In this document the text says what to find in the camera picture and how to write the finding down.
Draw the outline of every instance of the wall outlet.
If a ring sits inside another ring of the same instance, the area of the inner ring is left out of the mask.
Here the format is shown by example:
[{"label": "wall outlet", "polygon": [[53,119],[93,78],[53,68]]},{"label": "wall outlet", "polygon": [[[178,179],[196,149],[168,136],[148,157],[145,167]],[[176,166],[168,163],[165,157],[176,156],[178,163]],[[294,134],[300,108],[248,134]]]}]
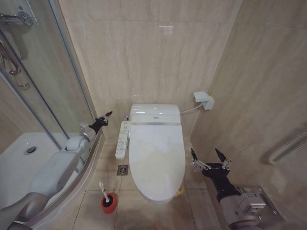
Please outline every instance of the wall outlet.
[{"label": "wall outlet", "polygon": [[195,102],[200,102],[205,110],[212,109],[214,105],[214,99],[204,91],[194,92],[193,98]]}]

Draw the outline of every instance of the white cable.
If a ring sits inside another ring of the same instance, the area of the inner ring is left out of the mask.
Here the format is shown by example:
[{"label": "white cable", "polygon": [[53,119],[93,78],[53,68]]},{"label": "white cable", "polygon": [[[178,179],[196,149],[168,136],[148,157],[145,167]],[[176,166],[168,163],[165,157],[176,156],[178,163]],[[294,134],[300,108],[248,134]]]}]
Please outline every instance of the white cable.
[{"label": "white cable", "polygon": [[194,109],[198,109],[198,108],[201,107],[201,106],[202,106],[202,103],[201,103],[199,106],[196,106],[195,108],[188,109],[188,110],[186,110],[186,111],[180,112],[180,114],[184,114],[184,113],[187,113],[187,112],[192,111],[192,110],[194,110]]}]

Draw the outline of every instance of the toilet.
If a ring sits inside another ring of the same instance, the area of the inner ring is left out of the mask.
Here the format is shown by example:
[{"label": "toilet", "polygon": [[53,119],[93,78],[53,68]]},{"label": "toilet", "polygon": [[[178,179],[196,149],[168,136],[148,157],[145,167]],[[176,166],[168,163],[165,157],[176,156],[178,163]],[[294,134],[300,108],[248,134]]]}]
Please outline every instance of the toilet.
[{"label": "toilet", "polygon": [[129,168],[142,195],[165,203],[179,190],[185,172],[180,111],[175,104],[133,104]]}]

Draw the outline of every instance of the beige floor tile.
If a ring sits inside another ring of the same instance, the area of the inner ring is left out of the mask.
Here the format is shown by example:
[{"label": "beige floor tile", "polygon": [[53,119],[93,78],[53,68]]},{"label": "beige floor tile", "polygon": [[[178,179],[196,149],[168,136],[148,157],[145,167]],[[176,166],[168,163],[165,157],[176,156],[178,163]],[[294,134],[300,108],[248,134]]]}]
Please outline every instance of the beige floor tile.
[{"label": "beige floor tile", "polygon": [[215,211],[206,189],[188,189],[196,230],[219,230]]},{"label": "beige floor tile", "polygon": [[55,219],[48,230],[71,230],[77,218],[84,193],[82,193],[65,213]]},{"label": "beige floor tile", "polygon": [[154,230],[154,209],[138,190],[119,192],[115,230]]},{"label": "beige floor tile", "polygon": [[101,191],[86,191],[73,230],[113,230],[116,210],[111,214],[103,212]]},{"label": "beige floor tile", "polygon": [[187,193],[166,204],[153,204],[138,190],[120,191],[115,229],[193,230],[195,225]]},{"label": "beige floor tile", "polygon": [[157,230],[194,230],[187,191],[174,197],[166,204],[155,206],[155,229]]},{"label": "beige floor tile", "polygon": [[[129,165],[129,156],[126,154],[124,164]],[[121,190],[137,190],[138,187],[136,186],[132,175],[131,175],[131,170],[128,168],[128,175],[127,176],[122,176],[121,177],[121,185],[120,185]]]},{"label": "beige floor tile", "polygon": [[121,176],[116,176],[118,165],[123,164],[124,160],[100,158],[87,186],[87,190],[100,190],[98,183],[102,181],[106,190],[119,190]]},{"label": "beige floor tile", "polygon": [[116,146],[117,146],[116,139],[105,140],[102,153],[100,154],[100,158],[115,159]]}]

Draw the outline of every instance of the wall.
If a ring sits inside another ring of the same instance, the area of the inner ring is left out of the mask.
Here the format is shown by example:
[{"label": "wall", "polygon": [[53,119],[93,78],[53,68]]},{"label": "wall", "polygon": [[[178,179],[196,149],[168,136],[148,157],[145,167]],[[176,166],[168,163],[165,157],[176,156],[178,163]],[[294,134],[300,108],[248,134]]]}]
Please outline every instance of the wall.
[{"label": "wall", "polygon": [[[209,88],[241,0],[59,0],[98,115],[117,138],[133,103],[195,106]],[[196,113],[182,116],[189,137]]]},{"label": "wall", "polygon": [[307,156],[303,149],[276,166],[266,153],[307,118],[307,1],[244,0],[191,141],[201,160],[233,161],[230,180],[261,185],[289,222],[306,229]]},{"label": "wall", "polygon": [[42,132],[20,100],[0,77],[0,154],[22,133]]}]

